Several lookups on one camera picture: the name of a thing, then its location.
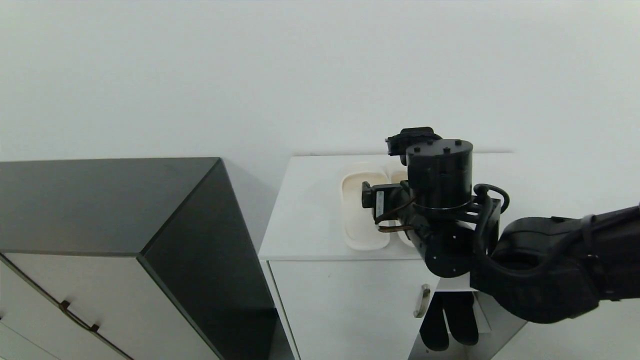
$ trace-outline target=cabinet door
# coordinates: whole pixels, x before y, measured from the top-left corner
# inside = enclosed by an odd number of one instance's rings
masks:
[[[5,264],[0,263],[2,322],[61,360],[122,360],[122,357],[67,318]]]
[[[438,283],[421,260],[270,265],[301,360],[407,359],[421,287]]]
[[[135,258],[7,256],[135,360],[218,359]]]
[[[0,359],[57,360],[0,322]]]

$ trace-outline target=drawer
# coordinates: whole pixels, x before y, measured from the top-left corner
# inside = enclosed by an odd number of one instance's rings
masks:
[[[0,294],[0,313],[3,315],[0,323],[54,357],[60,360],[123,359],[67,318],[3,263],[0,263]]]
[[[6,256],[134,360],[218,359],[136,258]]]
[[[57,360],[0,322],[0,358],[6,360]]]

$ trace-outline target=white cabinet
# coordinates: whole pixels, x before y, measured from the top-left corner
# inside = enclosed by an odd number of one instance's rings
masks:
[[[275,261],[271,271],[304,360],[406,359],[421,287],[438,280],[419,260]]]
[[[422,285],[431,291],[470,291],[468,274],[440,279],[395,234],[381,250],[355,251],[345,244],[342,169],[358,161],[384,165],[392,160],[398,161],[382,155],[291,159],[259,257],[294,356],[489,360],[525,322],[482,294],[474,306],[481,334],[473,349],[452,343],[450,351],[427,353],[417,339],[422,318],[413,312]],[[474,182],[508,189],[520,176],[509,169],[515,163],[510,154],[475,155]],[[512,205],[503,224],[527,216],[525,210]]]

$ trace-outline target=black cable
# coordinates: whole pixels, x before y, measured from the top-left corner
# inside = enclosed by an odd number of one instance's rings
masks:
[[[505,211],[507,211],[507,209],[509,208],[509,203],[510,203],[510,199],[509,199],[509,194],[504,191],[503,189],[499,188],[498,186],[494,186],[494,185],[489,185],[489,184],[476,184],[474,186],[474,192],[480,196],[486,195],[486,191],[483,191],[482,189],[486,188],[487,190],[491,190],[494,192],[499,193],[502,198],[504,199],[502,201],[502,206],[500,207],[500,214],[504,213]]]
[[[498,264],[486,253],[486,242],[485,237],[483,236],[493,209],[491,198],[489,198],[489,196],[487,196],[486,194],[488,190],[491,189],[483,184],[478,184],[474,187],[474,191],[477,193],[480,201],[482,202],[482,209],[480,210],[480,220],[478,221],[478,224],[476,225],[476,231],[474,232],[474,252],[476,253],[476,257],[478,258],[478,260],[480,260],[480,263],[485,267],[490,268],[502,275],[517,277],[520,279],[531,279],[533,277],[542,276],[558,262],[560,257],[566,252],[569,246],[571,246],[577,240],[581,239],[582,229],[578,229],[568,233],[554,246],[551,253],[545,258],[545,260],[532,269],[513,270]],[[638,210],[639,208],[630,208],[628,211],[621,212],[604,220],[596,221],[592,224],[591,230],[598,231],[606,229],[607,227],[616,225],[622,221],[626,221],[632,217],[638,216],[638,214],[640,214]]]

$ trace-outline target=black cabinet top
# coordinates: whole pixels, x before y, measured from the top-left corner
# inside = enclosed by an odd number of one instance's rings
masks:
[[[0,252],[135,256],[219,158],[0,163]]]

